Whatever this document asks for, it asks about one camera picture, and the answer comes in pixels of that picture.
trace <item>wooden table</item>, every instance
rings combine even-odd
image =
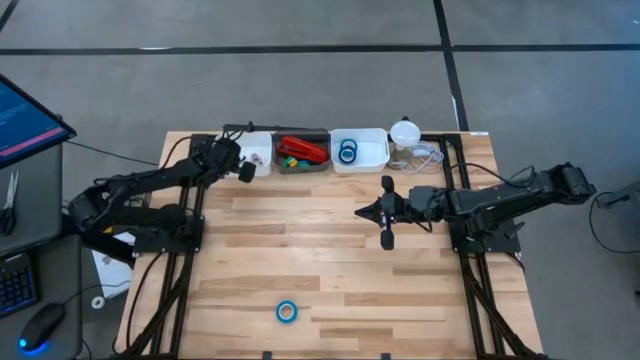
[[[167,135],[163,161],[177,139],[189,134]],[[489,136],[461,136],[468,162],[497,170]],[[187,150],[185,141],[170,164]],[[469,171],[473,188],[497,183],[480,170]],[[393,175],[396,191],[405,196],[416,185],[445,187],[442,172],[385,169],[383,174]],[[180,357],[259,358],[272,351],[274,358],[379,358],[385,352],[395,358],[475,358],[460,264],[446,224],[434,224],[431,234],[397,225],[396,249],[384,251],[380,229],[353,214],[381,195],[381,175],[330,169],[287,176],[273,169],[250,184],[233,178],[214,184],[204,202],[206,231],[195,257]],[[179,192],[154,193],[152,206],[176,203]],[[118,350],[125,348],[134,290],[152,258],[136,262]],[[522,270],[504,254],[489,254],[487,260],[502,315],[525,344],[542,351]],[[165,264],[163,256],[149,273],[132,337],[156,310]],[[275,317],[276,305],[286,299],[300,310],[289,325]],[[492,351],[483,310],[481,316]],[[164,351],[173,312],[168,319]]]

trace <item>tape roll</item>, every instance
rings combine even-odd
[[[282,315],[282,311],[286,308],[291,308],[291,316],[289,317],[284,317]],[[293,303],[293,301],[285,300],[276,307],[276,317],[281,323],[290,324],[296,320],[296,317],[298,317],[298,307]]]
[[[340,151],[338,151],[338,159],[346,165],[356,161],[358,156],[358,143],[353,139],[344,139],[340,142]]]
[[[104,307],[107,301],[102,296],[96,296],[91,300],[91,307],[100,310]]]

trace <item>red object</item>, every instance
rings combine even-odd
[[[278,146],[278,152],[319,164],[329,160],[329,154],[322,146],[314,145],[294,136],[283,137],[280,146]]]

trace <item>monitor screen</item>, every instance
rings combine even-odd
[[[0,75],[0,169],[74,135],[59,117]]]

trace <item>white cable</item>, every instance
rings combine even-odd
[[[411,153],[415,154],[415,150],[423,150],[422,152],[425,153],[429,153],[429,157],[428,158],[424,158],[422,156],[413,156],[416,157],[418,159],[420,159],[422,161],[422,165],[416,167],[413,164],[413,158],[411,160],[409,160],[409,164],[413,167],[413,170],[407,170],[402,169],[402,171],[404,172],[408,172],[410,174],[415,174],[415,173],[426,173],[426,174],[433,174],[433,173],[437,173],[442,169],[442,160],[444,160],[444,154],[442,153],[442,151],[440,151],[440,149],[433,145],[430,144],[426,141],[420,141],[418,144],[414,145],[411,147]],[[432,169],[425,169],[426,166],[437,166],[437,168],[432,168]]]

